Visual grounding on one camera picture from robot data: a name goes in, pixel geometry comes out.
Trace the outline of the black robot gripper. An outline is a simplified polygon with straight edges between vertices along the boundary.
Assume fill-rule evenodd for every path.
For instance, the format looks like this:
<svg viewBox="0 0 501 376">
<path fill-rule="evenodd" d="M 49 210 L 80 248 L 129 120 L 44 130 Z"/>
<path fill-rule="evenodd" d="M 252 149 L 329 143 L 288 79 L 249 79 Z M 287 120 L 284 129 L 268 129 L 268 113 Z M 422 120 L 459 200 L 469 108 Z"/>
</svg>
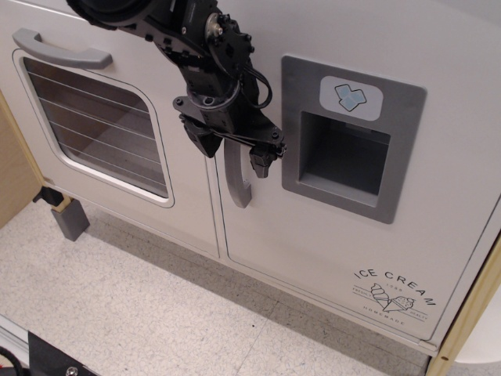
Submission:
<svg viewBox="0 0 501 376">
<path fill-rule="evenodd" d="M 213 158 L 223 139 L 252 147 L 250 162 L 259 179 L 269 176 L 273 161 L 286 151 L 282 131 L 261 110 L 249 104 L 241 85 L 223 97 L 188 90 L 186 96 L 173 101 L 173 106 L 180 113 L 189 139 L 205 157 Z"/>
</svg>

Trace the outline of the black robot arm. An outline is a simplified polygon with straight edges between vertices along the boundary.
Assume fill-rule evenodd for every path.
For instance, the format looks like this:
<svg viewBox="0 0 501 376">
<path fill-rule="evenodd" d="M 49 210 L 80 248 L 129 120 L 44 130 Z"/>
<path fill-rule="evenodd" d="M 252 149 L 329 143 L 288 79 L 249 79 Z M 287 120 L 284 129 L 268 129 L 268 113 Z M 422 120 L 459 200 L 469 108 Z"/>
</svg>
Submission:
<svg viewBox="0 0 501 376">
<path fill-rule="evenodd" d="M 263 113 L 272 95 L 259 99 L 265 76 L 251 62 L 251 36 L 216 1 L 69 1 L 91 25 L 122 30 L 152 42 L 181 72 L 187 99 L 175 105 L 184 129 L 206 157 L 223 139 L 250 147 L 257 177 L 283 156 L 282 131 Z"/>
</svg>

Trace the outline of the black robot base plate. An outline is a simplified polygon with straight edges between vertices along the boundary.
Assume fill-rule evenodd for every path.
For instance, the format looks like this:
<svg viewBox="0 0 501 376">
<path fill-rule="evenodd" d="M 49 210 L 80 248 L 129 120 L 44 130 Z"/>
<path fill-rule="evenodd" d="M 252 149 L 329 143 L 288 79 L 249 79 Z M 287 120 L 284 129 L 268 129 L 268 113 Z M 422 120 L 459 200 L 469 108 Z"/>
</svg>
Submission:
<svg viewBox="0 0 501 376">
<path fill-rule="evenodd" d="M 29 369 L 31 375 L 92 376 L 94 370 L 77 361 L 47 341 L 28 332 Z"/>
</svg>

